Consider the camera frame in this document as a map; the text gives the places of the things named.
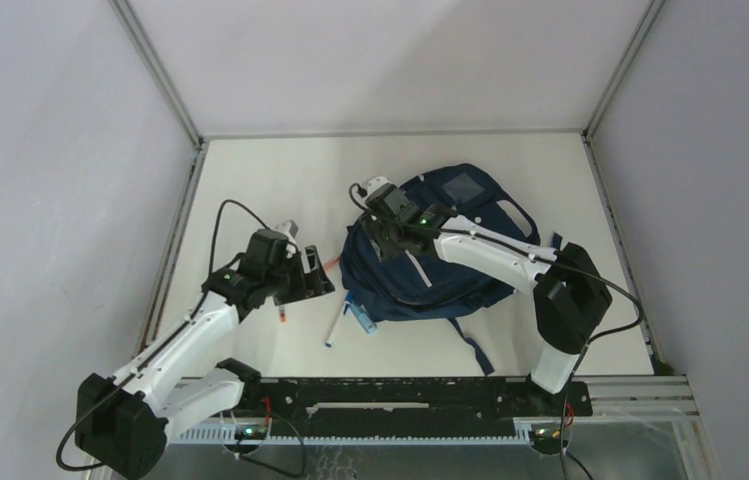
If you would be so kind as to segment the white marker blue cap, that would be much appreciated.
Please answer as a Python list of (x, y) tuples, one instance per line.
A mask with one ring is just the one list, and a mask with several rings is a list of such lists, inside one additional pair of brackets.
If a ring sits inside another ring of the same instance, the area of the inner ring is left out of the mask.
[(343, 299), (340, 303), (340, 306), (338, 308), (337, 314), (334, 317), (332, 323), (330, 324), (330, 328), (328, 330), (328, 333), (326, 335), (326, 338), (324, 340), (324, 346), (326, 348), (332, 348), (335, 343), (335, 338), (337, 335), (339, 323), (341, 319), (345, 316), (347, 307), (348, 307), (349, 301), (347, 298)]

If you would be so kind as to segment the orange pen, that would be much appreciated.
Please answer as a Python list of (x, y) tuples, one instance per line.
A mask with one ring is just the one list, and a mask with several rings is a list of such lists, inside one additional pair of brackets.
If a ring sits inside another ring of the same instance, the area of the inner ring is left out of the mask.
[(328, 262), (326, 262), (323, 265), (324, 270), (325, 271), (330, 271), (331, 269), (333, 269), (334, 267), (336, 267), (339, 264), (339, 261), (340, 261), (339, 257), (335, 257), (335, 258), (329, 260)]

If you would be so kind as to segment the navy blue student backpack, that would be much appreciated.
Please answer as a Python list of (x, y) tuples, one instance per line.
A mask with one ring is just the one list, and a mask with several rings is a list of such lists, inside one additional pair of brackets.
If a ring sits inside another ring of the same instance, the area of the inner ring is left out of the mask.
[(523, 232), (504, 211), (518, 204), (468, 163), (417, 175), (401, 185), (379, 176), (354, 183), (360, 217), (339, 257), (353, 306), (373, 322), (459, 318), (531, 291), (559, 257), (542, 245), (535, 220)]

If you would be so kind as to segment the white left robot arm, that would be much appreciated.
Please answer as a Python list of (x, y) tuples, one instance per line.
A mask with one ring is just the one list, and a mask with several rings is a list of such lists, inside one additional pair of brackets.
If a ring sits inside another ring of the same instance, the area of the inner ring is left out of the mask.
[(317, 249), (300, 248), (286, 221), (255, 231), (244, 252), (211, 272), (184, 319), (108, 377), (89, 375), (77, 397), (76, 446), (126, 479), (146, 476), (167, 446), (205, 419), (263, 406), (258, 370), (228, 358), (179, 384), (189, 367), (267, 300), (282, 306), (334, 292)]

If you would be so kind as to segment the black mounting rail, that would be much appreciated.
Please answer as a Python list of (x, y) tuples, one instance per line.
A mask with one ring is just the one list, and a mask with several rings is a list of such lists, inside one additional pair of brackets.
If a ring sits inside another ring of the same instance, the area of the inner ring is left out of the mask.
[(590, 417), (594, 409), (578, 381), (549, 394), (525, 377), (283, 377), (248, 382), (230, 412), (315, 442), (513, 437), (518, 421)]

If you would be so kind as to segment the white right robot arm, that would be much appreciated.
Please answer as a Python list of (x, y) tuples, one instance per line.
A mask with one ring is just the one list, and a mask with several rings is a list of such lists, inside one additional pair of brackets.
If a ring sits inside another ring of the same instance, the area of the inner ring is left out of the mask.
[(542, 347), (528, 375), (529, 406), (552, 416), (566, 405), (566, 387), (613, 303), (584, 248), (533, 245), (443, 205), (423, 209), (384, 177), (351, 185), (349, 196), (382, 257), (408, 252), (434, 258), (531, 295)]

